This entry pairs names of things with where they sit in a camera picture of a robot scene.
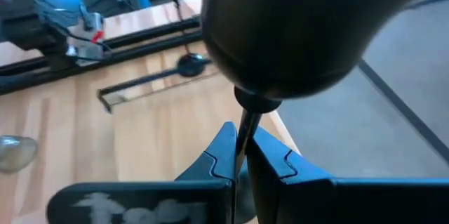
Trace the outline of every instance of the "gray floor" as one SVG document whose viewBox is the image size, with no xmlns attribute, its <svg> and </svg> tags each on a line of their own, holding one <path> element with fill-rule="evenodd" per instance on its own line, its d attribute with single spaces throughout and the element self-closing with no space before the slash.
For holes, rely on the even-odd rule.
<svg viewBox="0 0 449 224">
<path fill-rule="evenodd" d="M 449 145 L 449 1 L 399 13 L 366 62 Z M 449 166 L 355 69 L 317 96 L 279 109 L 302 154 L 336 176 L 448 177 Z"/>
</svg>

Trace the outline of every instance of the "wooden workbench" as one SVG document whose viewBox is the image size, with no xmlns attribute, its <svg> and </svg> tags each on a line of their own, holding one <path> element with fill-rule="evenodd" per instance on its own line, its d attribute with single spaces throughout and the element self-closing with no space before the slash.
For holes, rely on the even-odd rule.
<svg viewBox="0 0 449 224">
<path fill-rule="evenodd" d="M 201 0 L 186 0 L 183 15 L 197 14 L 200 7 Z M 106 34 L 116 37 L 175 21 L 172 4 L 156 6 L 107 19 Z M 201 42 L 189 48 L 206 53 Z M 39 142 L 38 156 L 28 167 L 0 174 L 0 223 L 46 223 L 48 200 L 73 183 L 172 180 L 198 157 L 225 121 L 238 124 L 241 108 L 232 85 L 213 67 L 204 73 L 208 77 L 188 84 L 177 86 L 186 79 L 174 76 L 117 93 L 127 99 L 143 96 L 115 105 L 112 114 L 97 101 L 99 88 L 173 67 L 184 53 L 183 47 L 173 48 L 0 96 L 0 134 Z M 276 112 L 265 115 L 262 125 L 295 149 Z"/>
</svg>

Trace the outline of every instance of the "wooden table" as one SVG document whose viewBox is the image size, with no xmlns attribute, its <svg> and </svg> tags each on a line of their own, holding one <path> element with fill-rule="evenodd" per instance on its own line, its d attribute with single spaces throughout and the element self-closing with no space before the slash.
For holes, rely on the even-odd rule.
<svg viewBox="0 0 449 224">
<path fill-rule="evenodd" d="M 184 5 L 188 18 L 199 12 L 201 0 L 186 0 Z M 174 21 L 176 12 L 167 4 L 109 18 L 106 33 L 116 37 Z M 189 48 L 206 53 L 201 42 Z M 168 87 L 186 79 L 169 77 L 121 92 L 130 98 L 157 91 L 114 106 L 113 114 L 96 100 L 99 88 L 173 67 L 184 53 L 183 47 L 173 48 L 0 96 L 0 134 L 39 142 L 38 156 L 28 167 L 0 174 L 0 223 L 46 223 L 48 200 L 73 183 L 172 180 L 225 121 L 238 124 L 241 108 L 231 83 L 220 74 L 174 88 Z M 205 74 L 214 72 L 212 68 Z M 263 116 L 262 125 L 296 150 L 276 112 Z M 154 160 L 159 164 L 152 165 Z"/>
</svg>

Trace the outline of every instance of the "glass object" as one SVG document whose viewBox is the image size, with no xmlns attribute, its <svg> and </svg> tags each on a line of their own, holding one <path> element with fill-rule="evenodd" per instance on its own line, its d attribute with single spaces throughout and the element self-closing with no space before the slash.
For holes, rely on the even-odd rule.
<svg viewBox="0 0 449 224">
<path fill-rule="evenodd" d="M 37 142 L 22 136 L 0 136 L 0 172 L 14 173 L 36 156 Z"/>
</svg>

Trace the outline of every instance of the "wood grain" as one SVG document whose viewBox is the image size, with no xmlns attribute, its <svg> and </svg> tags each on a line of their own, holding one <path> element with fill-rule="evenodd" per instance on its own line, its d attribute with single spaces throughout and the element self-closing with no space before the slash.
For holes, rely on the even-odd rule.
<svg viewBox="0 0 449 224">
<path fill-rule="evenodd" d="M 200 8 L 201 0 L 185 0 L 182 4 L 186 18 L 198 14 Z M 173 6 L 156 6 L 106 19 L 106 34 L 108 38 L 117 37 L 173 21 L 177 21 Z M 11 53 L 8 58 L 13 58 L 8 63 L 34 56 L 32 52 L 23 52 L 7 43 L 0 44 L 0 48 L 10 48 L 4 50 Z M 189 48 L 195 53 L 206 52 L 201 42 L 190 44 Z M 48 200 L 58 190 L 73 183 L 171 179 L 207 145 L 219 125 L 226 120 L 238 122 L 239 109 L 234 99 L 229 98 L 231 85 L 219 75 L 170 90 L 164 89 L 186 79 L 170 77 L 126 90 L 118 95 L 132 99 L 158 92 L 114 106 L 113 114 L 106 113 L 97 101 L 95 94 L 99 88 L 173 67 L 183 53 L 184 47 L 173 48 L 0 96 L 0 135 L 27 136 L 39 143 L 37 158 L 28 167 L 11 175 L 0 174 L 0 223 L 46 223 Z M 209 68 L 205 74 L 214 72 Z M 206 109 L 206 104 L 212 105 L 213 109 Z M 191 112 L 194 115 L 186 122 L 193 126 L 195 121 L 200 121 L 201 128 L 205 128 L 198 143 L 194 142 L 194 127 L 182 132 L 170 126 L 181 122 L 182 114 Z M 276 125 L 281 123 L 276 122 L 276 116 L 277 113 L 265 116 L 263 125 L 290 147 L 295 147 L 288 132 Z M 155 118 L 165 123 L 158 126 L 153 121 L 151 127 L 154 130 L 149 130 L 148 123 Z M 134 135 L 125 136 L 126 130 L 134 131 Z M 145 139 L 148 136 L 156 140 Z M 181 136 L 189 141 L 178 142 Z M 134 147 L 143 144 L 132 159 L 121 149 L 125 145 L 123 140 L 133 143 Z M 159 172 L 155 174 L 157 176 L 151 177 L 141 170 L 140 159 L 146 162 L 148 155 L 161 153 L 167 154 L 166 161 L 160 166 L 149 164 L 151 170 Z"/>
</svg>

